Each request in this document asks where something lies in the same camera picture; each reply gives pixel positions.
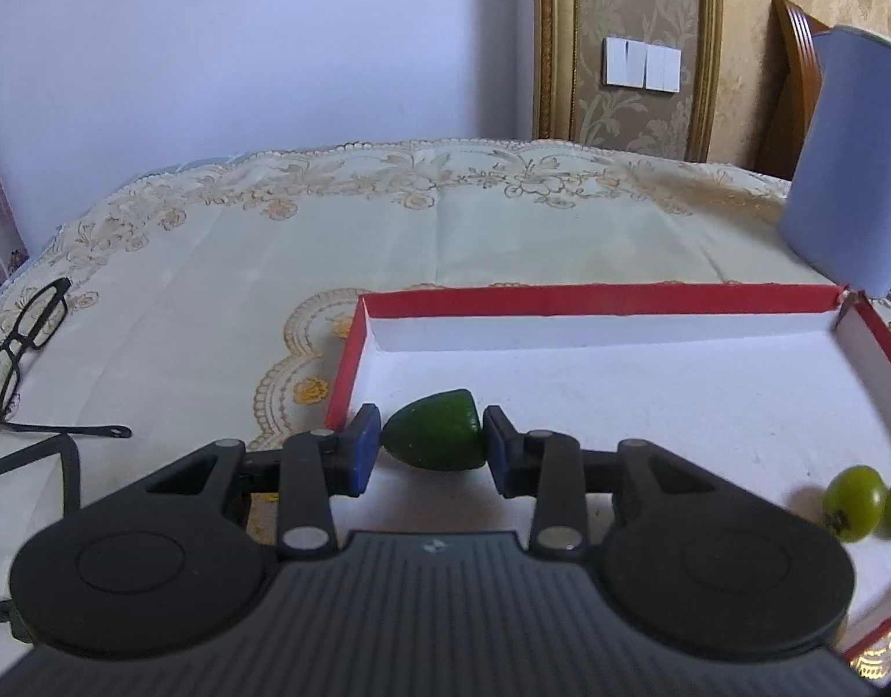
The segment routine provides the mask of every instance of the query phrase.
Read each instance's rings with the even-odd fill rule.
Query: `round black disc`
[[[832,637],[854,587],[837,540],[760,501],[686,497],[605,539],[600,577],[628,618],[708,657],[777,657]]]
[[[225,626],[262,580],[261,550],[243,530],[202,502],[147,495],[35,535],[17,554],[10,590],[35,638],[137,657]]]

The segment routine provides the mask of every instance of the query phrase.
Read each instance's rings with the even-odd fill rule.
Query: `eyeglasses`
[[[120,425],[99,427],[57,427],[49,425],[20,425],[8,422],[23,373],[20,359],[26,351],[41,351],[68,316],[68,302],[64,295],[71,281],[59,278],[34,295],[21,309],[13,328],[0,344],[0,434],[9,432],[54,432],[64,435],[96,435],[99,437],[132,437],[132,430]]]

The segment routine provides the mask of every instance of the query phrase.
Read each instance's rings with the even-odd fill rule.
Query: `avocado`
[[[486,454],[475,399],[464,388],[420,398],[392,414],[382,446],[398,461],[434,471],[476,469]]]

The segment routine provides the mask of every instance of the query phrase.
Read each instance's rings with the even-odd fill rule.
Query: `black glasses frame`
[[[41,351],[45,348],[46,344],[52,340],[55,332],[57,332],[64,319],[68,316],[66,293],[68,293],[68,289],[70,288],[70,279],[59,278],[57,281],[52,281],[39,290],[38,293],[26,302],[26,305],[20,311],[20,316],[17,317],[15,323],[13,323],[12,330],[7,333],[7,336],[0,344],[0,355],[6,354],[7,357],[10,358],[10,368],[7,370],[7,375],[3,380],[0,391],[0,434],[1,430],[7,430],[8,432],[52,432],[59,435],[132,437],[132,430],[120,425],[96,427],[21,425],[21,423],[9,422],[6,419],[7,414],[10,412],[10,407],[16,399],[16,394],[20,389],[20,383],[23,381],[23,371],[20,369],[20,359],[23,358],[24,354],[30,349],[33,351]],[[41,312],[35,318],[30,331],[23,332],[21,326],[31,307],[34,307],[35,303],[38,302],[38,299],[42,298],[51,290],[53,290],[55,294],[49,299],[49,302],[45,304],[45,307],[43,307]],[[57,311],[61,312],[61,314],[58,315],[56,320],[55,316]],[[54,326],[47,328],[49,321],[53,321]],[[39,336],[43,333],[43,330],[47,330],[47,335],[37,342]],[[14,344],[19,344],[19,347],[16,350],[13,349]]]

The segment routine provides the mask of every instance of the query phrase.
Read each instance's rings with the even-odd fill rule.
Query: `black gripper base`
[[[340,555],[281,567],[234,628],[164,656],[86,660],[33,649],[0,697],[856,697],[826,649],[705,661],[631,628],[574,564],[509,533],[359,533]]]

